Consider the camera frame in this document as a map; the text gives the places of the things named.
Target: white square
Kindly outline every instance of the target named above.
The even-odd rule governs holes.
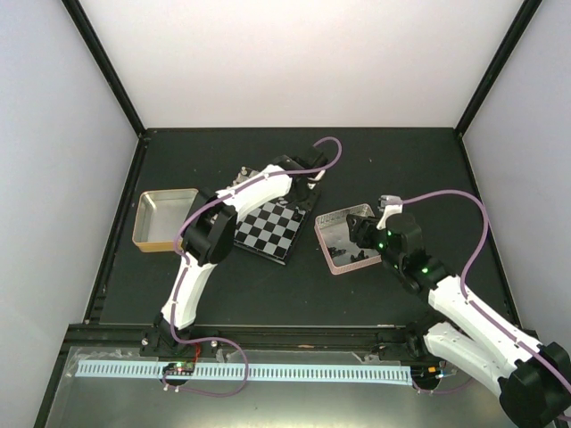
[[[279,215],[278,214],[270,214],[268,217],[268,222],[273,223],[274,225],[277,224],[277,221],[279,220]]]
[[[274,243],[267,243],[264,247],[264,252],[268,254],[273,254],[276,251],[277,246]]]
[[[256,238],[255,236],[248,235],[246,236],[246,239],[244,239],[244,244],[253,247],[256,241],[258,241],[258,238]]]
[[[281,239],[279,240],[279,243],[277,243],[277,246],[278,246],[278,247],[282,247],[282,248],[288,248],[291,243],[292,243],[292,240],[291,240],[291,239],[281,238]]]
[[[274,227],[273,233],[274,235],[283,235],[286,231],[286,228],[283,226],[276,226]]]
[[[252,225],[249,225],[247,223],[242,223],[238,228],[238,232],[244,232],[245,234],[249,234],[251,230],[252,230]]]
[[[297,221],[293,221],[293,220],[289,220],[289,223],[287,224],[287,228],[289,230],[297,230],[297,228],[300,226],[300,224]]]
[[[264,226],[266,226],[266,220],[262,220],[261,218],[257,218],[256,221],[253,222],[253,225],[255,227],[258,227],[259,229],[263,229]]]
[[[271,233],[268,232],[267,230],[262,230],[260,232],[260,236],[258,236],[258,238],[261,239],[262,241],[267,241],[270,237]]]
[[[282,212],[281,217],[283,218],[287,218],[288,220],[294,216],[294,212],[288,209],[285,209],[284,212]]]

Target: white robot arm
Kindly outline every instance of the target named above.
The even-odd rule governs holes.
[[[471,375],[519,427],[543,427],[561,415],[571,395],[541,359],[571,379],[565,350],[555,342],[545,346],[509,323],[427,255],[422,231],[413,216],[402,213],[400,198],[383,196],[380,209],[381,218],[348,216],[350,239],[377,249],[403,288],[428,306],[430,315],[413,323],[414,353],[443,358]]]
[[[268,165],[260,174],[267,175],[267,178],[259,181],[255,185],[248,186],[248,183],[255,177],[246,180],[239,185],[230,187],[229,189],[218,190],[218,197],[233,194],[232,197],[225,200],[226,205],[235,208],[237,217],[236,221],[243,220],[250,212],[262,206],[264,203],[285,196],[289,193],[292,179],[284,174],[270,177],[272,172],[284,171],[277,165]],[[236,193],[242,186],[247,186],[243,191]],[[175,306],[174,326],[177,329],[188,327],[196,318],[196,307],[200,296],[203,294],[206,281],[216,267],[216,264],[205,263],[199,266],[198,260],[190,253],[186,253],[186,257],[181,257],[180,268],[178,269],[175,284],[178,284],[180,276],[188,267],[185,277],[178,288],[177,305]],[[161,313],[165,320],[171,320],[171,309],[174,302],[175,288],[170,292],[169,301],[162,307]]]

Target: black table surface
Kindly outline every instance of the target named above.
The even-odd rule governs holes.
[[[471,193],[461,142],[450,128],[264,128],[152,131],[120,236],[102,324],[150,325],[168,299],[178,272],[174,252],[143,253],[132,242],[137,204],[148,190],[224,188],[242,166],[265,167],[281,154],[301,154],[322,136],[343,142],[322,194],[286,266],[235,248],[211,274],[200,300],[198,325],[406,325],[426,312],[381,265],[333,276],[313,230],[315,216],[381,194],[410,198],[439,189]],[[327,155],[335,144],[327,143]],[[406,208],[421,225],[427,250],[458,272],[481,234],[477,207],[444,196]],[[509,290],[492,246],[484,247],[468,285],[507,319]]]

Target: black square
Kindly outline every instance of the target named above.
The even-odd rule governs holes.
[[[295,236],[295,231],[286,229],[282,235],[285,239],[293,239]]]
[[[260,233],[261,233],[261,229],[259,227],[254,226],[254,227],[252,227],[252,230],[250,230],[249,235],[257,238],[258,236],[260,236]]]
[[[263,250],[265,246],[266,246],[266,242],[263,239],[259,239],[253,245],[253,248],[257,248],[258,250]]]
[[[277,223],[280,226],[287,227],[287,225],[289,224],[289,220],[287,218],[282,217],[277,221]]]
[[[303,218],[303,214],[300,211],[298,211],[298,210],[294,211],[294,214],[292,215],[293,221],[301,222],[302,218]]]
[[[246,218],[242,221],[246,225],[253,225],[256,222],[256,217],[247,215]]]
[[[274,214],[278,214],[279,216],[281,216],[281,215],[282,215],[282,212],[284,212],[284,207],[282,207],[282,206],[276,204],[276,206],[274,207],[274,209],[273,209],[271,212],[273,212]]]
[[[269,211],[260,211],[260,214],[258,214],[258,218],[261,218],[262,220],[267,220],[269,218],[269,214],[271,214],[271,212]]]
[[[271,234],[271,237],[268,239],[268,242],[273,243],[274,245],[277,245],[277,243],[279,243],[280,239],[282,239],[282,237],[280,235]]]
[[[286,255],[287,249],[282,248],[282,247],[277,247],[274,250],[274,256],[279,257],[279,258],[283,258]]]
[[[268,222],[264,225],[264,230],[267,230],[268,232],[273,232],[275,228],[276,225],[274,225],[273,223]]]
[[[234,236],[234,239],[236,239],[240,243],[243,243],[247,237],[248,235],[245,234],[244,232],[238,232],[236,233],[236,236]]]

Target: perforated metal strip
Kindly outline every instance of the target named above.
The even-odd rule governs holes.
[[[77,377],[159,379],[166,362],[102,361],[79,362]],[[198,363],[192,375],[169,375],[169,379],[240,381],[243,364]],[[401,366],[317,366],[250,364],[248,380],[271,382],[390,383],[411,385],[410,368]]]

